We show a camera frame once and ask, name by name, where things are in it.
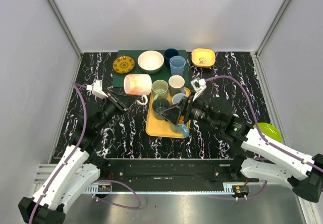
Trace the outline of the yellow square bowl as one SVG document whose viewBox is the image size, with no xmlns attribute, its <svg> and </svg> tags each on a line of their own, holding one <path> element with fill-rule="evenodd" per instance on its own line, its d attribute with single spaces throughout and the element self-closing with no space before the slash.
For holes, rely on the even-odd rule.
<svg viewBox="0 0 323 224">
<path fill-rule="evenodd" d="M 192 51 L 191 60 L 194 66 L 210 68 L 216 62 L 216 53 L 207 48 L 196 48 Z"/>
</svg>

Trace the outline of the white grey mug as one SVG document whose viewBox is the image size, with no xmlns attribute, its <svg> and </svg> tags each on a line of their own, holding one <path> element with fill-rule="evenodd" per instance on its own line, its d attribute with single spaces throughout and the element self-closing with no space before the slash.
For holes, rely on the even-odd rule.
<svg viewBox="0 0 323 224">
<path fill-rule="evenodd" d="M 172 98 L 172 105 L 179 103 L 183 98 L 186 98 L 187 95 L 184 93 L 177 93 Z"/>
</svg>

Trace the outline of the sage green mug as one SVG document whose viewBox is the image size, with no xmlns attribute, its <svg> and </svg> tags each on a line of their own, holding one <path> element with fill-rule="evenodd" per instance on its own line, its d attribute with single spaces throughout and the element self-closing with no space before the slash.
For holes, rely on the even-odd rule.
<svg viewBox="0 0 323 224">
<path fill-rule="evenodd" d="M 165 80 L 156 80 L 152 84 L 153 100 L 158 98 L 167 98 L 169 85 Z"/>
</svg>

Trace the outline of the yellow patterned plate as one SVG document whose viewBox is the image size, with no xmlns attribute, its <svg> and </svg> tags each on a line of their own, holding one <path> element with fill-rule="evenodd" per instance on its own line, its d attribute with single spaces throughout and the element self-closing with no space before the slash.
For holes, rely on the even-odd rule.
<svg viewBox="0 0 323 224">
<path fill-rule="evenodd" d="M 112 69 L 117 74 L 127 74 L 135 68 L 135 60 L 129 55 L 121 55 L 114 59 Z"/>
</svg>

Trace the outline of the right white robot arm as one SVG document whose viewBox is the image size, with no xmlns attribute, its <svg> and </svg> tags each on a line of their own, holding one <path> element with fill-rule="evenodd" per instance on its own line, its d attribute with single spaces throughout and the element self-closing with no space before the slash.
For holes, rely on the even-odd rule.
<svg viewBox="0 0 323 224">
<path fill-rule="evenodd" d="M 269 181 L 286 186 L 302 199 L 319 201 L 322 154 L 311 156 L 275 141 L 234 116 L 231 106 L 221 101 L 210 106 L 190 95 L 159 115 L 174 125 L 196 120 L 215 130 L 224 142 L 238 147 L 229 169 L 233 181 L 244 178 Z"/>
</svg>

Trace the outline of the dark green mat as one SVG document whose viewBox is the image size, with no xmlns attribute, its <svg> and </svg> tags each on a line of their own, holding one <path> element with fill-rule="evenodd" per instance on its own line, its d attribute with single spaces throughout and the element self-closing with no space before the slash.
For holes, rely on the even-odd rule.
<svg viewBox="0 0 323 224">
<path fill-rule="evenodd" d="M 139 66 L 137 64 L 138 57 L 144 51 L 145 50 L 119 50 L 117 57 L 123 56 L 123 55 L 131 56 L 135 60 L 136 64 L 135 64 L 134 69 L 130 72 L 130 74 L 144 74 L 144 72 L 139 68 Z M 189 86 L 189 75 L 188 75 L 187 52 L 185 50 L 178 50 L 178 52 L 179 52 L 179 56 L 182 56 L 186 60 L 186 66 L 185 66 L 184 73 L 183 73 L 182 77 L 185 80 L 185 87 L 188 87 Z M 117 87 L 117 88 L 123 87 L 125 76 L 126 76 L 126 74 L 114 73 L 113 87 Z M 150 76 L 151 76 L 152 82 L 154 82 L 155 80 L 159 80 L 159 79 L 168 81 L 168 79 L 171 77 L 171 70 L 168 67 L 163 66 L 158 73 L 152 74 Z"/>
</svg>

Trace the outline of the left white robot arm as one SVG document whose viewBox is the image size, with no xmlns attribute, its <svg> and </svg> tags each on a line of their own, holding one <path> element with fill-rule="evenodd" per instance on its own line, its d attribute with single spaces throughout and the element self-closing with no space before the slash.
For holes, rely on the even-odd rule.
<svg viewBox="0 0 323 224">
<path fill-rule="evenodd" d="M 25 223 L 63 223 L 69 208 L 92 185 L 97 191 L 90 194 L 96 201 L 119 184 L 133 192 L 128 185 L 114 179 L 109 172 L 109 162 L 96 155 L 95 148 L 101 140 L 102 128 L 115 115 L 123 115 L 138 100 L 136 95 L 113 94 L 98 90 L 103 99 L 101 107 L 87 115 L 86 103 L 80 92 L 82 85 L 74 84 L 83 109 L 82 126 L 75 130 L 76 140 L 66 147 L 63 157 L 42 186 L 31 198 L 23 197 L 18 208 Z"/>
</svg>

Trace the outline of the pink mug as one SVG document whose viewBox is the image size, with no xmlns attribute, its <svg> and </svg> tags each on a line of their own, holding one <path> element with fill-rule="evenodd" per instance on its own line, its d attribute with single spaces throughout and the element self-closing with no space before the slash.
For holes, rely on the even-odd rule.
<svg viewBox="0 0 323 224">
<path fill-rule="evenodd" d="M 147 96 L 152 91 L 152 79 L 148 74 L 129 74 L 124 78 L 124 92 L 127 95 L 138 95 L 144 99 L 144 102 L 137 100 L 139 105 L 148 103 Z"/>
</svg>

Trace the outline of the lime green plate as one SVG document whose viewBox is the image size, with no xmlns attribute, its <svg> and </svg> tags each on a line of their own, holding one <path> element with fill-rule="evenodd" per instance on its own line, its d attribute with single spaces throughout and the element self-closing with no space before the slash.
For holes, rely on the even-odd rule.
<svg viewBox="0 0 323 224">
<path fill-rule="evenodd" d="M 261 132 L 274 139 L 275 141 L 282 143 L 282 136 L 280 134 L 280 132 L 278 131 L 278 129 L 276 129 L 274 126 L 272 126 L 271 124 L 268 123 L 258 123 L 259 128 L 261 130 Z"/>
</svg>

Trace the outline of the aluminium frame post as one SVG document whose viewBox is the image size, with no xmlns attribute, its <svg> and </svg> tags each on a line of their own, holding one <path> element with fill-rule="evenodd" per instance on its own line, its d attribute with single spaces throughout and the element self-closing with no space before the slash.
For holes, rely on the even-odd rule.
<svg viewBox="0 0 323 224">
<path fill-rule="evenodd" d="M 61 10 L 57 5 L 57 2 L 55 0 L 46 0 L 46 1 L 49 4 L 49 7 L 51 8 L 56 20 L 58 21 L 61 29 L 63 30 L 63 33 L 65 34 L 75 54 L 77 55 L 78 58 L 81 58 L 83 56 L 83 52 L 78 46 L 76 39 L 74 38 L 69 26 L 67 25 L 63 17 L 63 14 L 61 13 Z"/>
<path fill-rule="evenodd" d="M 280 5 L 273 21 L 271 22 L 264 38 L 262 39 L 259 47 L 255 51 L 256 57 L 260 57 L 261 53 L 263 52 L 264 48 L 266 47 L 268 41 L 270 40 L 271 36 L 273 35 L 275 29 L 277 28 L 279 22 L 281 21 L 282 17 L 284 16 L 286 10 L 288 9 L 292 0 L 283 0 L 282 4 Z"/>
</svg>

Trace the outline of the dark teal mug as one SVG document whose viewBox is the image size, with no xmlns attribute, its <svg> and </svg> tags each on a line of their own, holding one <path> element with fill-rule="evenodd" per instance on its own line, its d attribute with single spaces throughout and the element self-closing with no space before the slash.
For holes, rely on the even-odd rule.
<svg viewBox="0 0 323 224">
<path fill-rule="evenodd" d="M 165 120 L 165 117 L 160 116 L 159 113 L 162 110 L 167 109 L 169 106 L 170 106 L 170 102 L 165 98 L 158 98 L 154 100 L 152 103 L 154 117 L 158 120 Z"/>
</svg>

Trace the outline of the light blue plastic cup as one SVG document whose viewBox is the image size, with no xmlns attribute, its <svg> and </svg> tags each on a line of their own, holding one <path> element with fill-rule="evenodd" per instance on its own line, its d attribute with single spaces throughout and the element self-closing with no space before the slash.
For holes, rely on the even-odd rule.
<svg viewBox="0 0 323 224">
<path fill-rule="evenodd" d="M 186 60 L 182 56 L 174 56 L 170 59 L 171 75 L 183 76 Z"/>
</svg>

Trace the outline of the grey faceted mug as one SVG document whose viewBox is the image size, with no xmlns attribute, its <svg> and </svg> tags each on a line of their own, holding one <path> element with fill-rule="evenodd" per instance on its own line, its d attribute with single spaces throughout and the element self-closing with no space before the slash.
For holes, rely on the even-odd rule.
<svg viewBox="0 0 323 224">
<path fill-rule="evenodd" d="M 168 80 L 169 84 L 169 91 L 171 96 L 174 96 L 178 93 L 186 94 L 186 91 L 184 89 L 185 80 L 182 76 L 179 75 L 173 75 Z"/>
</svg>

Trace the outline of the blue mug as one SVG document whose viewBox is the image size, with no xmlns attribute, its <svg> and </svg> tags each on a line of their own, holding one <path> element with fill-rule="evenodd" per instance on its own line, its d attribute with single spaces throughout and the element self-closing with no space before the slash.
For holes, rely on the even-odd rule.
<svg viewBox="0 0 323 224">
<path fill-rule="evenodd" d="M 189 123 L 175 125 L 169 123 L 170 125 L 170 137 L 171 138 L 187 138 L 189 137 Z"/>
</svg>

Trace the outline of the right aluminium frame post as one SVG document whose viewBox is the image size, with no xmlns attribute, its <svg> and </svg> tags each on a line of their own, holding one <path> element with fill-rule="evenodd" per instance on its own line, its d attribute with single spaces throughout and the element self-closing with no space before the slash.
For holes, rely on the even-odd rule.
<svg viewBox="0 0 323 224">
<path fill-rule="evenodd" d="M 264 48 L 266 47 L 268 41 L 270 40 L 271 36 L 273 35 L 275 29 L 277 28 L 279 22 L 281 21 L 282 17 L 284 16 L 286 10 L 288 9 L 292 0 L 283 0 L 282 4 L 280 5 L 273 21 L 271 22 L 264 38 L 262 39 L 259 47 L 255 51 L 256 57 L 260 57 L 261 53 L 263 52 Z"/>
</svg>

